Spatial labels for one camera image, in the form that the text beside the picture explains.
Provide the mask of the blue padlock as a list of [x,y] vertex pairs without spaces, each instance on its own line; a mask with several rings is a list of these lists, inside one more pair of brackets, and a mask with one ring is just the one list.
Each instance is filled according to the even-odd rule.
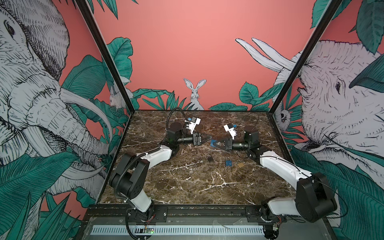
[[226,160],[226,167],[232,167],[232,166],[233,166],[233,161]]
[[217,142],[217,140],[211,140],[211,143],[210,143],[210,146],[211,147],[216,147],[215,143]]

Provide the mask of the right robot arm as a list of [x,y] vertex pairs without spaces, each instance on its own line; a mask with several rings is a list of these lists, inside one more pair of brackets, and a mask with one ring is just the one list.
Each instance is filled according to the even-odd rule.
[[311,173],[283,159],[259,140],[259,133],[247,126],[241,141],[235,139],[237,132],[232,125],[224,126],[229,138],[213,142],[213,146],[224,151],[243,151],[255,163],[267,168],[290,184],[294,197],[275,197],[262,204],[260,217],[271,223],[281,216],[299,216],[314,223],[337,210],[335,192],[329,186],[327,177],[321,173]]

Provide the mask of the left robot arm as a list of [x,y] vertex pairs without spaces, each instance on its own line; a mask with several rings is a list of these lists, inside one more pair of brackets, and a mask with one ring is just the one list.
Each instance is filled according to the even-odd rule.
[[195,130],[199,124],[198,118],[189,118],[183,124],[172,123],[156,148],[139,154],[123,155],[109,180],[115,197],[151,218],[154,203],[143,190],[148,170],[176,156],[180,145],[201,146],[210,141],[212,136]]

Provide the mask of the left black frame post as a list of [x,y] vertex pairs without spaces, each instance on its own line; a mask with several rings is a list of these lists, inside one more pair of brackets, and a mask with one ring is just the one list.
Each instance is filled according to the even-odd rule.
[[126,92],[126,88],[125,86],[123,85],[123,82],[120,78],[120,75],[119,75],[119,72],[118,72],[118,69],[115,65],[115,62],[113,61],[113,58],[110,54],[110,51],[104,41],[104,38],[100,32],[100,29],[99,27],[97,26],[97,23],[95,21],[95,18],[93,17],[93,14],[91,12],[91,9],[89,7],[89,4],[87,1],[82,1],[82,0],[76,0],[75,1],[87,26],[88,26],[88,29],[90,30],[92,36],[93,36],[93,39],[95,41],[95,43],[97,44],[98,46],[98,49],[99,51],[101,52],[101,55],[103,57],[103,60],[105,61],[106,65],[107,65],[107,68],[109,70],[109,72],[111,73],[115,83],[117,84],[117,87],[119,88],[120,90],[120,93],[122,94],[122,97],[128,107],[128,112],[132,115],[135,113],[135,109],[134,109],[134,106]]

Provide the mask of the black frame post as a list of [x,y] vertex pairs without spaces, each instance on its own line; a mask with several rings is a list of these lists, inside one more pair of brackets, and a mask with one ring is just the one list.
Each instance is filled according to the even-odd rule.
[[292,85],[294,80],[297,78],[297,76],[298,76],[300,70],[302,69],[302,67],[304,66],[306,60],[312,54],[316,44],[318,43],[318,41],[321,38],[321,36],[323,35],[324,31],[328,27],[329,23],[331,22],[333,16],[335,15],[335,13],[338,10],[341,3],[342,3],[342,0],[332,0],[327,4],[327,6],[326,6],[318,24],[316,25],[309,41],[307,42],[305,48],[303,49],[302,54],[300,55],[297,63],[295,64],[293,70],[291,71],[288,79],[286,80],[285,84],[283,85],[276,101],[273,103],[273,106],[270,108],[270,110],[269,110],[270,114],[274,114],[276,112],[276,110],[278,109],[279,104],[282,102],[282,100],[283,100],[284,96],[286,95],[286,93],[288,92],[290,86]]
[[104,38],[100,32],[100,29],[99,27],[97,26],[97,23],[95,21],[95,18],[93,17],[93,14],[91,12],[91,9],[89,7],[89,4],[87,1],[82,1],[82,0],[76,0],[75,1],[87,26],[88,26],[88,29],[90,30],[92,36],[93,36],[93,39],[95,41],[95,43],[97,44],[98,46],[98,49],[99,51],[101,52],[101,55],[103,57],[103,60],[105,61],[106,65],[107,65],[107,68],[109,70],[109,72],[111,73],[115,83],[117,84],[117,87],[119,88],[120,90],[120,93],[122,94],[122,97],[128,107],[128,112],[132,115],[135,113],[135,109],[134,109],[134,106],[126,92],[126,88],[125,86],[123,85],[123,82],[120,78],[120,75],[119,75],[119,72],[118,72],[118,69],[115,65],[115,62],[113,61],[113,58],[110,54],[110,51],[104,41]]

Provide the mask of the black mounting rail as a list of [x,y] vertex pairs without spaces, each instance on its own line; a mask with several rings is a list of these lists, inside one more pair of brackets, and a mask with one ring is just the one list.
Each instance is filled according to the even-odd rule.
[[[277,223],[279,217],[262,217],[260,205],[154,205],[149,219],[155,216],[152,223],[165,223],[171,218],[246,218],[249,223],[267,225]],[[147,219],[138,210],[132,210],[129,205],[123,204],[99,204],[88,208],[84,221],[92,218],[120,218],[131,223],[144,223]]]

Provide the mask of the right black frame post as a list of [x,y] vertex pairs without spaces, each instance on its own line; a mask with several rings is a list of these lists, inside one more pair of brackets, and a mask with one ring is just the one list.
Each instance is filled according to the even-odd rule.
[[273,106],[270,108],[270,110],[269,110],[270,114],[274,114],[276,112],[276,110],[278,109],[279,104],[282,102],[282,100],[283,100],[284,96],[286,95],[286,93],[288,92],[290,86],[292,85],[294,80],[297,78],[297,76],[298,76],[300,70],[302,69],[302,67],[304,66],[306,60],[312,54],[316,44],[318,43],[318,41],[321,38],[321,36],[323,35],[324,31],[328,27],[329,23],[331,22],[333,16],[335,15],[335,13],[338,10],[341,3],[342,3],[342,0],[332,0],[327,4],[327,6],[326,6],[318,24],[316,25],[309,41],[307,42],[305,48],[303,49],[302,54],[300,55],[297,63],[295,64],[293,70],[291,71],[288,79],[286,80],[285,84],[283,85],[276,101],[273,103]]

